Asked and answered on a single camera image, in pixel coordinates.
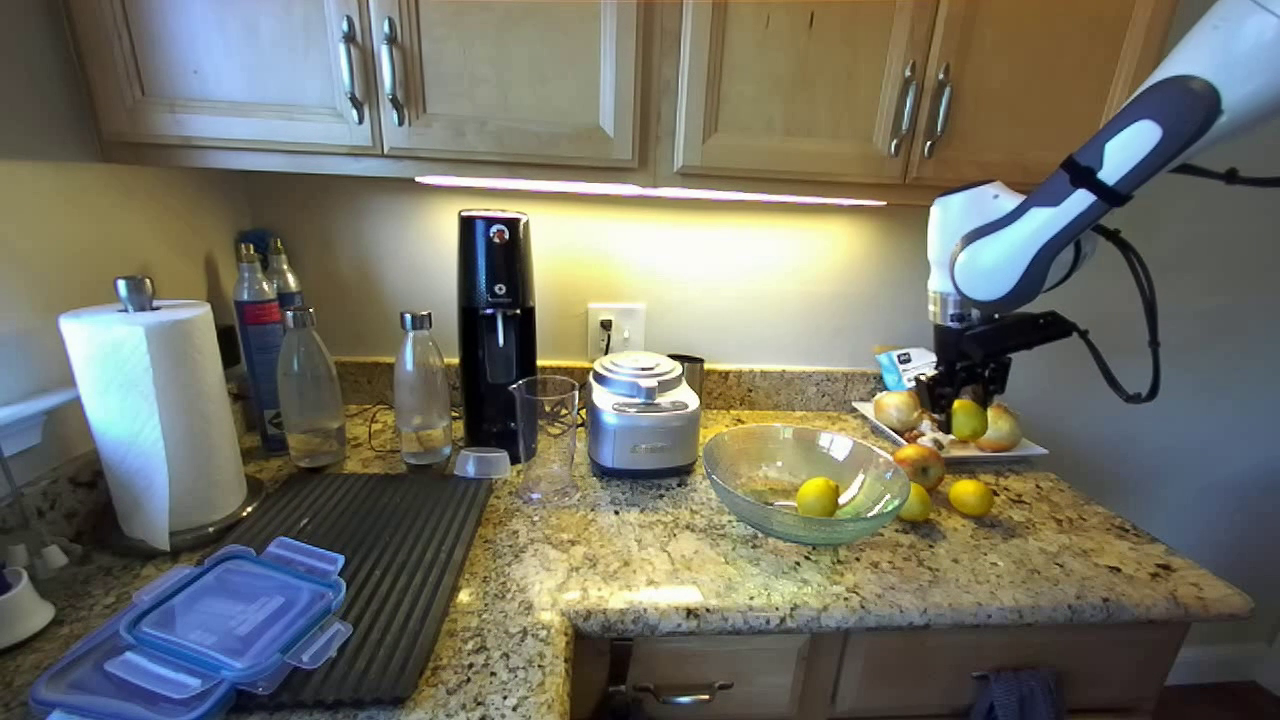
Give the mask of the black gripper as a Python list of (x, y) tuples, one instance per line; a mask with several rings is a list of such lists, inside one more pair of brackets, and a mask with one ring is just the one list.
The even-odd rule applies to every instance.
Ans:
[(1073, 332), (1074, 325), (1059, 313), (985, 314), (956, 326), (940, 325), (932, 332), (937, 376), (917, 384), (918, 404), (940, 429), (949, 429), (956, 390), (966, 388), (966, 395), (988, 407), (993, 399), (998, 399), (1014, 351), (1054, 343)]

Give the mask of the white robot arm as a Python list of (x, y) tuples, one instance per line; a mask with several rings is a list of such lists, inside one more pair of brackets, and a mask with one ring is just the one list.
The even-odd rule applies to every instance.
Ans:
[(956, 395), (993, 404), (1013, 355), (1074, 332), (1033, 299), (1059, 286), (1110, 240), (1143, 294), (1149, 355), (1159, 355), (1153, 270), (1104, 227), (1162, 166), (1254, 127), (1280, 112), (1280, 0), (1216, 0), (1154, 71), (1065, 154), (1042, 182), (1014, 190), (998, 178), (953, 188), (927, 209), (927, 325), (937, 367), (917, 379), (927, 410)]

